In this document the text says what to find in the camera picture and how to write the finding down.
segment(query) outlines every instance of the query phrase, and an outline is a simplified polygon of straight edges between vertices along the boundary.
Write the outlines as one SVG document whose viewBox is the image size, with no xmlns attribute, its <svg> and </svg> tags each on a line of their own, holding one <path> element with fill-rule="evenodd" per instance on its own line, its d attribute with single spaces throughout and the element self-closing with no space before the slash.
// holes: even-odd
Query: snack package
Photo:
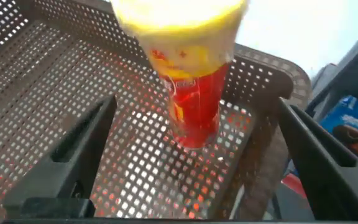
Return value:
<svg viewBox="0 0 358 224">
<path fill-rule="evenodd" d="M 246 0 L 111 0 L 170 95 L 173 137 L 201 148 L 219 129 L 219 100 Z"/>
<path fill-rule="evenodd" d="M 358 156 L 358 99 L 344 97 L 320 125 Z"/>
</svg>

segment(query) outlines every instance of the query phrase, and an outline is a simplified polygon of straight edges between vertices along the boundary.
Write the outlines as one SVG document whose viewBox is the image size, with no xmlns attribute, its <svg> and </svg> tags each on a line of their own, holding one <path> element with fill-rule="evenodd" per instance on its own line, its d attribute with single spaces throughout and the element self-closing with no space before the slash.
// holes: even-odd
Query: perforated bottom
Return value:
<svg viewBox="0 0 358 224">
<path fill-rule="evenodd" d="M 168 133 L 167 95 L 151 69 L 38 22 L 11 47 L 0 56 L 0 200 L 94 102 L 115 93 L 91 195 L 96 215 L 214 215 L 254 125 L 250 109 L 221 100 L 216 142 L 189 151 Z"/>
</svg>

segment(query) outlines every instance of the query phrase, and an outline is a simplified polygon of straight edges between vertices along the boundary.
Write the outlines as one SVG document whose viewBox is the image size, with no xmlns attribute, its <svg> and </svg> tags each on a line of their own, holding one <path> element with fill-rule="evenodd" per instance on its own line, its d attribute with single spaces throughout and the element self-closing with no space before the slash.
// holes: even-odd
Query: plastic cup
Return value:
<svg viewBox="0 0 358 224">
<path fill-rule="evenodd" d="M 219 101 L 244 0 L 112 0 L 120 26 L 139 41 L 170 95 L 179 145 L 202 148 L 219 131 Z"/>
</svg>

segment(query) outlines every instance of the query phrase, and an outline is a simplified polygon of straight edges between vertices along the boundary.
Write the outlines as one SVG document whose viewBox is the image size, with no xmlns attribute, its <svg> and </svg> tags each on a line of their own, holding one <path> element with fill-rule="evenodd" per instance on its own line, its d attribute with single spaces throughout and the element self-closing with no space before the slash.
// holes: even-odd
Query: blue box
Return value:
<svg viewBox="0 0 358 224">
<path fill-rule="evenodd" d="M 342 98 L 320 125 L 358 156 L 358 99 Z"/>
</svg>

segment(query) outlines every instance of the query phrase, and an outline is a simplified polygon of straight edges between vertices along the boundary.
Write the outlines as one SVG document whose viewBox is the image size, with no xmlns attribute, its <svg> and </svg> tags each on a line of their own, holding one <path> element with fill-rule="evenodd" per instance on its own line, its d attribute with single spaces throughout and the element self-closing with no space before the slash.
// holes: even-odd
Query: perforated basket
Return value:
<svg viewBox="0 0 358 224">
<path fill-rule="evenodd" d="M 278 97 L 304 107 L 295 64 L 236 46 L 210 148 L 168 134 L 167 94 L 104 1 L 0 0 L 0 201 L 100 98 L 118 109 L 91 196 L 101 217 L 261 218 L 287 149 Z"/>
</svg>

